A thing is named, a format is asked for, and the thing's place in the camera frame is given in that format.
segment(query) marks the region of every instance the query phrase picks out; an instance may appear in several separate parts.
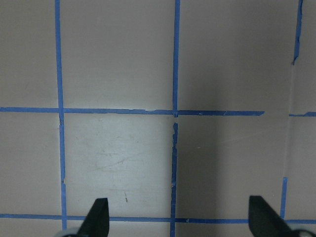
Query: vertical blue tape strip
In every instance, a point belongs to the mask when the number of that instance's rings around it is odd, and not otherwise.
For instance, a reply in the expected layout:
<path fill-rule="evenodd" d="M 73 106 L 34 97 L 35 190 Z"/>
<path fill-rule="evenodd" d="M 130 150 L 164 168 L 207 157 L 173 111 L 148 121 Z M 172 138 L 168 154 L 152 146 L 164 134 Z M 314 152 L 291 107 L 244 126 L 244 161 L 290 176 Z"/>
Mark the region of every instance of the vertical blue tape strip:
<path fill-rule="evenodd" d="M 59 149 L 60 149 L 60 179 L 61 179 L 61 212 L 62 228 L 67 228 L 66 185 L 64 183 L 65 169 L 65 128 L 64 128 L 64 101 L 63 78 L 61 62 L 61 37 L 60 37 L 60 0 L 55 0 L 55 37 L 56 37 L 56 63 L 58 86 L 58 114 L 59 114 Z"/>
<path fill-rule="evenodd" d="M 281 209 L 280 209 L 280 217 L 282 219 L 285 218 L 286 192 L 287 192 L 287 178 L 284 177 L 283 183 L 282 183 L 282 196 L 281 196 Z"/>
<path fill-rule="evenodd" d="M 175 0 L 173 39 L 173 115 L 178 117 L 178 68 L 179 68 L 180 0 Z"/>
<path fill-rule="evenodd" d="M 302 7 L 303 7 L 303 0 L 299 0 L 298 9 L 297 9 L 297 25 L 296 25 L 293 65 L 295 64 L 296 59 L 300 55 L 300 37 L 301 37 L 301 29 L 302 29 Z"/>
<path fill-rule="evenodd" d="M 178 124 L 173 125 L 173 146 L 172 146 L 172 169 L 171 169 L 171 214 L 170 214 L 170 237 L 175 237 L 176 222 L 176 191 L 177 191 L 177 143 Z"/>

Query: stain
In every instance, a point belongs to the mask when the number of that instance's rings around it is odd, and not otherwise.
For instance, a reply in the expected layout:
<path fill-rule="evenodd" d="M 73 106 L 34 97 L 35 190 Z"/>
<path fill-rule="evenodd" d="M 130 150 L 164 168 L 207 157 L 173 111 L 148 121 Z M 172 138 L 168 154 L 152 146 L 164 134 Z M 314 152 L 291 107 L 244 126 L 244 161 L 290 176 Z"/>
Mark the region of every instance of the stain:
<path fill-rule="evenodd" d="M 127 195 L 126 195 L 125 191 L 124 191 L 124 194 L 125 194 L 125 201 L 126 201 L 126 203 L 128 203 L 128 199 L 127 199 Z"/>

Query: grid square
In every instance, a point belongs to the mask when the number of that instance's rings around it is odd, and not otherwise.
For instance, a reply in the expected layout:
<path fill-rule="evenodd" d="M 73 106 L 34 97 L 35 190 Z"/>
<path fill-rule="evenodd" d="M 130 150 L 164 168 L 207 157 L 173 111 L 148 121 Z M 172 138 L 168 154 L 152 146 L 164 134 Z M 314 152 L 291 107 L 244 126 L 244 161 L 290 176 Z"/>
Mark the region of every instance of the grid square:
<path fill-rule="evenodd" d="M 0 113 L 0 213 L 60 215 L 59 119 Z"/>
<path fill-rule="evenodd" d="M 61 2 L 67 108 L 171 109 L 174 1 Z"/>
<path fill-rule="evenodd" d="M 315 219 L 315 118 L 291 118 L 286 219 Z"/>
<path fill-rule="evenodd" d="M 180 117 L 178 218 L 247 219 L 250 195 L 280 210 L 287 117 Z"/>
<path fill-rule="evenodd" d="M 216 236 L 216 237 L 253 237 L 247 224 L 192 224 L 177 223 L 178 237 Z"/>
<path fill-rule="evenodd" d="M 180 110 L 288 111 L 297 0 L 182 0 Z"/>
<path fill-rule="evenodd" d="M 304 114 L 316 111 L 316 2 L 304 0 L 302 32 L 300 37 L 300 55 L 294 66 L 292 113 Z"/>
<path fill-rule="evenodd" d="M 52 237 L 61 230 L 61 221 L 0 218 L 0 230 L 5 237 Z"/>
<path fill-rule="evenodd" d="M 68 221 L 69 227 L 79 227 L 82 221 Z M 170 224 L 157 222 L 110 222 L 110 237 L 167 237 Z"/>
<path fill-rule="evenodd" d="M 65 115 L 68 215 L 169 217 L 173 116 Z"/>
<path fill-rule="evenodd" d="M 0 107 L 57 107 L 54 22 L 54 1 L 1 1 Z"/>

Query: floor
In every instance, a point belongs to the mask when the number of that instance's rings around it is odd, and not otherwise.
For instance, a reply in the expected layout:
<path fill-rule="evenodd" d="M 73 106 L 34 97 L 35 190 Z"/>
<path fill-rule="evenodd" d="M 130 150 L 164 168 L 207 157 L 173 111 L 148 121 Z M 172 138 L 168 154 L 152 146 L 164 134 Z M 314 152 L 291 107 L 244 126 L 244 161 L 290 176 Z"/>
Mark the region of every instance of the floor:
<path fill-rule="evenodd" d="M 316 231 L 314 0 L 1 5 L 3 236 L 104 197 L 109 237 L 250 237 L 250 195 Z"/>

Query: black object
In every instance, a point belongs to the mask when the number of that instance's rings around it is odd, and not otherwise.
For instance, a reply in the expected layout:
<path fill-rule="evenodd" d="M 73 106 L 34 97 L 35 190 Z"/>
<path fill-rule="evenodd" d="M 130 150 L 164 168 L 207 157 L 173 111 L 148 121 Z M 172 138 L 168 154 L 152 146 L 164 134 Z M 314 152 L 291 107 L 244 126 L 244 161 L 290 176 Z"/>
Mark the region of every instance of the black object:
<path fill-rule="evenodd" d="M 254 237 L 316 237 L 309 231 L 291 230 L 261 196 L 250 196 L 248 222 Z"/>
<path fill-rule="evenodd" d="M 76 235 L 64 237 L 107 237 L 110 230 L 109 204 L 107 198 L 95 200 Z"/>

